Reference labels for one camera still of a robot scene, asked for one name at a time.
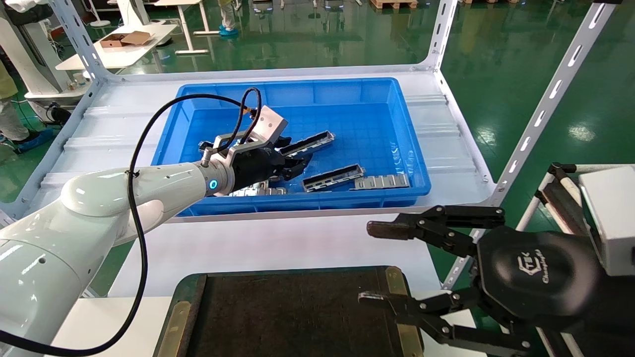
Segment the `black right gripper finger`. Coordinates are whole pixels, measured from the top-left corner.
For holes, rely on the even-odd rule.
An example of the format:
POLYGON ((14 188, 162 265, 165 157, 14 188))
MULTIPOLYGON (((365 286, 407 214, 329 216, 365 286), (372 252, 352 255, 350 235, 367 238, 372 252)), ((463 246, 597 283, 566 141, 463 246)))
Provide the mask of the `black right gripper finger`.
POLYGON ((399 213, 393 221, 369 221, 374 238, 419 239, 457 257, 475 257, 473 238, 456 229, 494 229, 506 223, 505 212, 492 206, 434 206, 422 213, 399 213))
POLYGON ((482 301, 479 290, 459 290, 420 300, 396 293, 358 294, 359 303, 390 311, 396 323, 418 327, 439 344, 499 357, 525 357, 531 348, 526 339, 452 325, 443 319, 445 315, 468 310, 482 301))

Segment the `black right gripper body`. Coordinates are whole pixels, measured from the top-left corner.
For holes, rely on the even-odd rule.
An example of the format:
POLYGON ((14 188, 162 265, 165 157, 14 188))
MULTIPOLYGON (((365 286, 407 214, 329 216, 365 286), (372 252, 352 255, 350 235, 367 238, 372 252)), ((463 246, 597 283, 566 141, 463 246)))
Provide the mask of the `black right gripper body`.
POLYGON ((612 277, 589 238, 492 229, 476 247, 479 307, 508 329, 634 337, 634 278, 612 277))

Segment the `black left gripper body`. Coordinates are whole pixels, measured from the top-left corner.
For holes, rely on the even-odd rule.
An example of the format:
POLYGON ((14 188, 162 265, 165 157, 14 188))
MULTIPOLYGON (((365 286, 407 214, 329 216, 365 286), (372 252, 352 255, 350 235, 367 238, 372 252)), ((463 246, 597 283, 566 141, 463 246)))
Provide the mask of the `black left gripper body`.
POLYGON ((234 184, 230 192, 268 180, 282 170, 285 164, 286 157, 273 147, 265 146, 235 153, 231 164, 234 170, 234 184))

